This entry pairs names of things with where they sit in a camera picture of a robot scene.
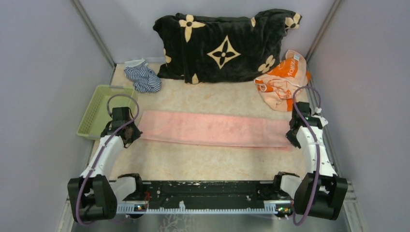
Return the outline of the pink towel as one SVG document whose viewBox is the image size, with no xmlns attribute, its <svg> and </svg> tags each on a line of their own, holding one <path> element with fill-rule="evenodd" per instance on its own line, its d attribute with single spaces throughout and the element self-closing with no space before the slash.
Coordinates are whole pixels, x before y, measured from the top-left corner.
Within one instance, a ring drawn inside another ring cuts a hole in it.
<svg viewBox="0 0 410 232">
<path fill-rule="evenodd" d="M 169 111 L 144 111 L 142 138 L 169 143 L 226 147 L 292 147 L 285 120 Z"/>
</svg>

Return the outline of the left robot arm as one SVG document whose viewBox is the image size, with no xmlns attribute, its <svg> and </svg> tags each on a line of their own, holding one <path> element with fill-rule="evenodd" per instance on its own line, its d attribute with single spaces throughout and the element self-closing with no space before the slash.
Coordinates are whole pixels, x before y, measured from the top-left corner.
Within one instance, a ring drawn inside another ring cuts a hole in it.
<svg viewBox="0 0 410 232">
<path fill-rule="evenodd" d="M 123 174 L 112 183 L 108 180 L 121 151 L 142 135 L 129 107 L 115 107 L 110 116 L 92 161 L 67 185 L 73 218 L 81 225 L 113 219 L 119 202 L 128 196 L 139 200 L 145 193 L 139 174 Z"/>
</svg>

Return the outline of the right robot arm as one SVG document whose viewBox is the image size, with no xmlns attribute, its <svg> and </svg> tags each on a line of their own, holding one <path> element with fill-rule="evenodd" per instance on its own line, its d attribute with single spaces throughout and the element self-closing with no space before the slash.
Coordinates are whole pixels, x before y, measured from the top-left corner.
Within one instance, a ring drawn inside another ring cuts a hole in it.
<svg viewBox="0 0 410 232">
<path fill-rule="evenodd" d="M 319 109 L 313 113 L 309 103 L 296 103 L 285 137 L 302 152 L 306 174 L 301 178 L 296 174 L 279 172 L 274 177 L 272 192 L 278 199 L 290 197 L 296 214 L 336 220 L 348 183 L 347 179 L 338 176 L 327 155 L 323 141 L 323 128 L 327 124 Z"/>
</svg>

